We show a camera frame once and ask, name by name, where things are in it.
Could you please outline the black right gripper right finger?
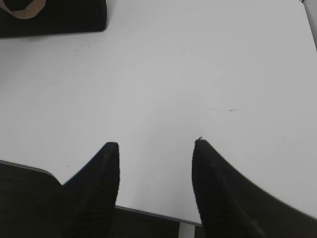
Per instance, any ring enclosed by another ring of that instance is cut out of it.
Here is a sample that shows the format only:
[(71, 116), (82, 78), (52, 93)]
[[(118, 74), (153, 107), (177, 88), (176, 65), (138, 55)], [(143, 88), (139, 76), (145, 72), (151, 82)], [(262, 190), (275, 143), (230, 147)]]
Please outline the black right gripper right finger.
[(207, 238), (315, 238), (317, 220), (259, 188), (198, 139), (192, 184)]

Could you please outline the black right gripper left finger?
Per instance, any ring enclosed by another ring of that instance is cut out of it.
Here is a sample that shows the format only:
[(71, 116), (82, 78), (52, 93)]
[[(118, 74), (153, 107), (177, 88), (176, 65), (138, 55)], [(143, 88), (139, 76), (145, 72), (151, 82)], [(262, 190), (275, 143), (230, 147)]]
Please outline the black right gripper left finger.
[(120, 181), (119, 145), (107, 142), (70, 180), (54, 192), (55, 238), (105, 238)]

